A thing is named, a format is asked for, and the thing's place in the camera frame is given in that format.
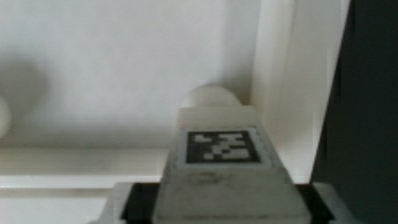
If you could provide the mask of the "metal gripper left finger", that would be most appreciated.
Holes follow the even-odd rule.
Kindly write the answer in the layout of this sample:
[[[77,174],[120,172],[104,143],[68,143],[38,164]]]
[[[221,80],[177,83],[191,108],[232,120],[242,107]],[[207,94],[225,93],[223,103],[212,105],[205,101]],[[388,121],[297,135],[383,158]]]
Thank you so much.
[[[90,224],[154,224],[154,210],[161,184],[118,183],[111,191],[100,217]]]

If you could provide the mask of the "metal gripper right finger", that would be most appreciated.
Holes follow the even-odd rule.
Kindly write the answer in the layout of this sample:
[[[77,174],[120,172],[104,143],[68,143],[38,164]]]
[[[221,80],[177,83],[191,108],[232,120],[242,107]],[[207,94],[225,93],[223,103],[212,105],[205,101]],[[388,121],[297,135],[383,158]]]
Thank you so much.
[[[312,213],[312,224],[367,224],[354,216],[329,183],[297,184]]]

